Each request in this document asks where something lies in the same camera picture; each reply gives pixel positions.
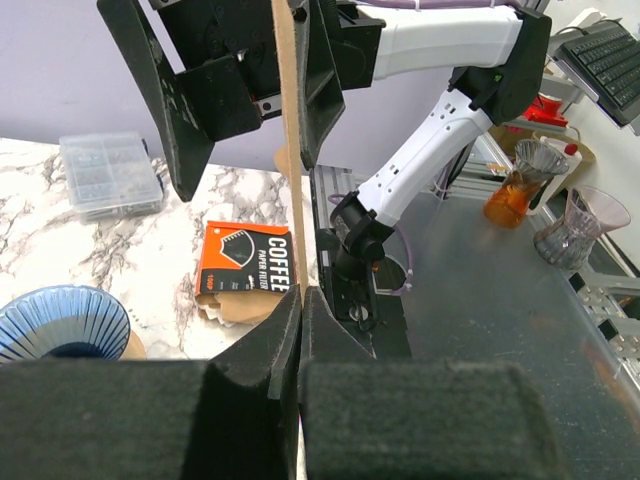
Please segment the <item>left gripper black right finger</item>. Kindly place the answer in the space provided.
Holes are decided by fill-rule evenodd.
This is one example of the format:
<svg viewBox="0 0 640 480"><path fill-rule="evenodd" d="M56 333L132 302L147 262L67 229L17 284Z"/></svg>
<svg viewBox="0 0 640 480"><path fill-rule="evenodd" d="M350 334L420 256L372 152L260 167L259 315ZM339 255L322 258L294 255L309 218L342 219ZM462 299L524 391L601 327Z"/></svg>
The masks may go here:
<svg viewBox="0 0 640 480"><path fill-rule="evenodd" d="M518 366L377 360L307 289L299 392L311 479L565 479Z"/></svg>

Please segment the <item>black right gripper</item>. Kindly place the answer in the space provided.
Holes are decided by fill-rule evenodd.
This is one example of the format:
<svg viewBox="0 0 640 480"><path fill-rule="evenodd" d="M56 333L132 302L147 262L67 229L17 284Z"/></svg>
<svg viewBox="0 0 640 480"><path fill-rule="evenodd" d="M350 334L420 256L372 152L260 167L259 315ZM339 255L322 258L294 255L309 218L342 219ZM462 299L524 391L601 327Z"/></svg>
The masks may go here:
<svg viewBox="0 0 640 480"><path fill-rule="evenodd" d="M97 8L157 127L171 182L192 200L215 143L281 113L269 1L155 1L183 72L172 69L137 1ZM345 110L343 93L371 85L384 21L352 1L292 3L301 160L313 169Z"/></svg>

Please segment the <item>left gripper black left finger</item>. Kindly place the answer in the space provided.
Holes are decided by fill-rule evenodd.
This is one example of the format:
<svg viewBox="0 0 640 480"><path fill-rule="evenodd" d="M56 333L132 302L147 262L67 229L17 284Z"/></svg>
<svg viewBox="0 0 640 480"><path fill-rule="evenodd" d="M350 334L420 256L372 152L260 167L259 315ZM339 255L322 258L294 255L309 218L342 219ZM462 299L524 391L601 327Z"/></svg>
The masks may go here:
<svg viewBox="0 0 640 480"><path fill-rule="evenodd" d="M301 293L209 360L1 370L5 479L292 479Z"/></svg>

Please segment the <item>brown paper coffee filter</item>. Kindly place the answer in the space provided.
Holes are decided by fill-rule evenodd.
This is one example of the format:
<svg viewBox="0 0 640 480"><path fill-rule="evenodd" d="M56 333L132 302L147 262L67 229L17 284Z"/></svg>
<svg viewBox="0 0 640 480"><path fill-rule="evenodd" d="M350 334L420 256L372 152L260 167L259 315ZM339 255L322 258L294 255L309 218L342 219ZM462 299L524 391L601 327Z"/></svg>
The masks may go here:
<svg viewBox="0 0 640 480"><path fill-rule="evenodd" d="M286 138L285 146L276 154L275 163L289 180L294 220L296 276L300 285L301 296L304 296L308 287L308 269L302 202L298 71L294 20L287 1L272 1L271 6L281 84L282 118Z"/></svg>

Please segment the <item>blue ribbed dripper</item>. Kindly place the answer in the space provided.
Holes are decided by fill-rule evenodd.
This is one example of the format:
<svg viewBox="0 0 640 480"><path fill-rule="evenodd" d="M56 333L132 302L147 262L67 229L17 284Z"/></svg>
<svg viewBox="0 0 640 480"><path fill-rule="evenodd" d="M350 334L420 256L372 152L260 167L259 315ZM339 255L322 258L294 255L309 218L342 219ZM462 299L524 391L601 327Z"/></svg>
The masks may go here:
<svg viewBox="0 0 640 480"><path fill-rule="evenodd" d="M3 364L46 357L117 360L130 336L124 306L94 287L45 287L1 308Z"/></svg>

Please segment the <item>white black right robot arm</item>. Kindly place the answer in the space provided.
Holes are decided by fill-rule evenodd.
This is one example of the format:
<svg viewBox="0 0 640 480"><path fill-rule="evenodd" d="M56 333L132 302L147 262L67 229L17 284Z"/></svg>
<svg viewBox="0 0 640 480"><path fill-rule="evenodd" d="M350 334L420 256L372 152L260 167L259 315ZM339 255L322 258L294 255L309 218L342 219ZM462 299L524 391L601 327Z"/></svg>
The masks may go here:
<svg viewBox="0 0 640 480"><path fill-rule="evenodd" d="M175 72L136 1L98 11L190 201L215 144L257 130L279 99L292 180L313 169L343 94L448 67L446 90L396 153L331 214L336 268L360 279L417 193L494 125L519 117L542 80L551 21L515 1L157 1L185 70Z"/></svg>

